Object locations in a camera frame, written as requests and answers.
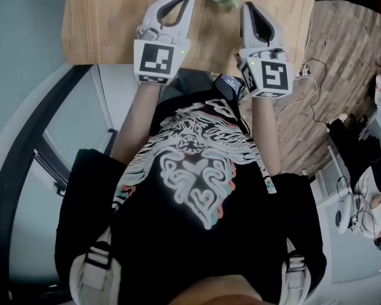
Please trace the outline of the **person's chin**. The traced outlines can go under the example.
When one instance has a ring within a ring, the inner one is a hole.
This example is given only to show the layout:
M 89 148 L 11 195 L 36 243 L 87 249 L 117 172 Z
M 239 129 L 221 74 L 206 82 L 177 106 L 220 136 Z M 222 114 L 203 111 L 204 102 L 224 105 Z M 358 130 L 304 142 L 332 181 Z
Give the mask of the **person's chin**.
M 239 274 L 214 276 L 198 281 L 168 305 L 273 305 Z

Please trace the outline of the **person's right forearm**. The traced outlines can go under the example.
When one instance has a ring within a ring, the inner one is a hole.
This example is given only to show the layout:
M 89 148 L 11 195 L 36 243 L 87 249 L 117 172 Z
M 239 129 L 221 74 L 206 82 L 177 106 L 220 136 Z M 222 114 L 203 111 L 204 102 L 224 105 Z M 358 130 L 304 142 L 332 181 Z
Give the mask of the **person's right forearm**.
M 251 99 L 252 138 L 270 176 L 279 175 L 281 153 L 277 136 L 277 123 L 271 99 Z

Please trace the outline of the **white device with black lens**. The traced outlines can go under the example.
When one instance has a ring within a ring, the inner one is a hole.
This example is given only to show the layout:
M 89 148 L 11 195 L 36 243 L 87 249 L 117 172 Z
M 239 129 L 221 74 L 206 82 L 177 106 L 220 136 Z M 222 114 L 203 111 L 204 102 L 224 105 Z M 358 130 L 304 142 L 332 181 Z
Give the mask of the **white device with black lens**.
M 354 216 L 354 195 L 347 193 L 340 196 L 337 202 L 337 212 L 335 214 L 335 227 L 339 234 L 344 234 L 346 230 L 353 228 Z

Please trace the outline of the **black printed t-shirt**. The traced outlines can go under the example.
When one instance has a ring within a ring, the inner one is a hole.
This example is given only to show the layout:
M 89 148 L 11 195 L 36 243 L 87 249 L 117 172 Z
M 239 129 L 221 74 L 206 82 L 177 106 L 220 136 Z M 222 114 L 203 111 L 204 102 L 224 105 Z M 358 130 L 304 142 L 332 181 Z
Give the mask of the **black printed t-shirt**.
M 149 140 L 128 164 L 77 152 L 55 244 L 63 285 L 106 229 L 121 267 L 119 305 L 166 305 L 197 281 L 227 275 L 277 303 L 288 242 L 311 289 L 326 269 L 308 178 L 270 176 L 237 104 L 213 91 L 159 104 Z

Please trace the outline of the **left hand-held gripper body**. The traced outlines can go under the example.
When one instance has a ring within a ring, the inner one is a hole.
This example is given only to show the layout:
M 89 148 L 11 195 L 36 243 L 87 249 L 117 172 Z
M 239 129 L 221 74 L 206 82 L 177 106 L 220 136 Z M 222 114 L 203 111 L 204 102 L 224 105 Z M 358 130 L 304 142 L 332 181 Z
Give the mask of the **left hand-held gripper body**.
M 189 25 L 153 28 L 140 25 L 134 40 L 134 74 L 139 83 L 168 85 L 176 77 L 191 47 Z

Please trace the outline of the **black window frame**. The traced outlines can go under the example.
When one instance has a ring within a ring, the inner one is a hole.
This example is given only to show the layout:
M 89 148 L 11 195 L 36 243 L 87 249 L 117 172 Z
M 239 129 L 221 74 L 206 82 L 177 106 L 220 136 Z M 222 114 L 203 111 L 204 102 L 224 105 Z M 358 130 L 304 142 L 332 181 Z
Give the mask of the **black window frame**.
M 116 131 L 98 65 L 71 67 L 22 121 L 0 167 L 0 305 L 70 303 L 55 269 L 60 207 L 80 149 Z

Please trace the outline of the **black waist device with screen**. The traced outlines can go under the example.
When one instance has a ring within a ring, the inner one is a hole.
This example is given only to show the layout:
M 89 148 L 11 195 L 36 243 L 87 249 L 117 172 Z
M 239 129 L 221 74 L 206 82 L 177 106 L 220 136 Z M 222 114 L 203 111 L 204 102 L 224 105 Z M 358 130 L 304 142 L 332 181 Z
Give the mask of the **black waist device with screen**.
M 221 74 L 213 82 L 214 87 L 229 101 L 239 102 L 243 98 L 246 85 L 239 77 Z

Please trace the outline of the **person's left forearm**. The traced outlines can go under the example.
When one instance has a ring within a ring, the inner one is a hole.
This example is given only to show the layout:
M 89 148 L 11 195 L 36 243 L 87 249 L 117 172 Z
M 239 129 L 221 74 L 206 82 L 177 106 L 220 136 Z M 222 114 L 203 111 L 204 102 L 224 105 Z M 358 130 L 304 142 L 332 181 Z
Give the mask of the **person's left forearm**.
M 117 135 L 111 157 L 128 166 L 149 139 L 161 86 L 141 83 Z

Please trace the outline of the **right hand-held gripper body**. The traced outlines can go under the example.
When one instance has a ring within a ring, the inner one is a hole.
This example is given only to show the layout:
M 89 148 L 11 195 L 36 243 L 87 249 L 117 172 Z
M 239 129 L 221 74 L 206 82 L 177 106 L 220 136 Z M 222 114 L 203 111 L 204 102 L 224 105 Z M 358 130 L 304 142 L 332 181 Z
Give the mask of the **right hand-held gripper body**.
M 236 54 L 246 96 L 282 98 L 293 91 L 294 65 L 282 48 L 243 48 Z

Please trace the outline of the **person's blue jeans leg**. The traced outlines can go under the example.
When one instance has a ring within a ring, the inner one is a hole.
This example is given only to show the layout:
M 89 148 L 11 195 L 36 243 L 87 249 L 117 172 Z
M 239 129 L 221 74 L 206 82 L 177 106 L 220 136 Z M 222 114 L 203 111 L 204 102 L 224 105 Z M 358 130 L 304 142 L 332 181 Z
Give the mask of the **person's blue jeans leg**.
M 158 103 L 175 97 L 210 90 L 213 86 L 213 76 L 210 72 L 179 69 L 176 78 L 161 91 Z

